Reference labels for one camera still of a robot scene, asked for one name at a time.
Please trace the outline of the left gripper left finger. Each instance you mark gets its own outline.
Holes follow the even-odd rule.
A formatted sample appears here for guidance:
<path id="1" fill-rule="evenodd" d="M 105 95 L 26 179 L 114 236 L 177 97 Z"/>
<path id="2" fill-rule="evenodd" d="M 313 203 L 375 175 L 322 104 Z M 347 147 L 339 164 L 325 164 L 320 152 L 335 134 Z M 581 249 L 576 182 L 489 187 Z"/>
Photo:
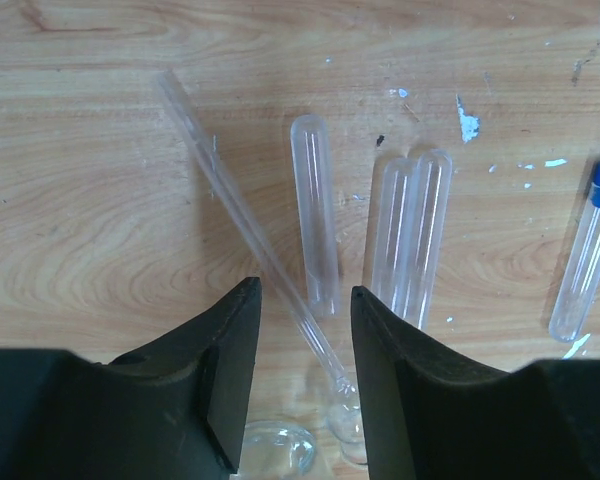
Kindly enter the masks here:
<path id="1" fill-rule="evenodd" d="M 0 479 L 227 479 L 238 471 L 262 287 L 107 364 L 0 349 Z"/>

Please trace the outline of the clear test tube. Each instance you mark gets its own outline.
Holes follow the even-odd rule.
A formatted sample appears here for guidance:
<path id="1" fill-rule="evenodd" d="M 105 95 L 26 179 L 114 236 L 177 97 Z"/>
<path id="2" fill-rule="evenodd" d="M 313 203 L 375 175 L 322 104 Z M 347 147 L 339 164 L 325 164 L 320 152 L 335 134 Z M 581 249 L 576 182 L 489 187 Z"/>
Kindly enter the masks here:
<path id="1" fill-rule="evenodd" d="M 417 162 L 406 320 L 425 330 L 432 301 L 447 203 L 453 174 L 451 157 L 441 149 L 425 151 Z"/>
<path id="2" fill-rule="evenodd" d="M 385 167 L 377 216 L 371 290 L 399 318 L 407 317 L 414 265 L 417 164 L 405 157 Z"/>
<path id="3" fill-rule="evenodd" d="M 297 117 L 290 144 L 309 306 L 318 317 L 340 309 L 332 184 L 327 126 L 318 115 Z"/>

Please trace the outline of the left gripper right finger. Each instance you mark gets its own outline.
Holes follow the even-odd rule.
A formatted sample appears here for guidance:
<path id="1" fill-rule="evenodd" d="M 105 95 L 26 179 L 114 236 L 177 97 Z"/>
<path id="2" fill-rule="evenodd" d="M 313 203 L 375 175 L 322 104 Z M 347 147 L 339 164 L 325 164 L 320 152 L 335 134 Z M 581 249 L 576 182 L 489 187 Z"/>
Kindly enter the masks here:
<path id="1" fill-rule="evenodd" d="M 472 360 L 351 293 L 373 479 L 600 479 L 600 359 L 514 372 Z"/>

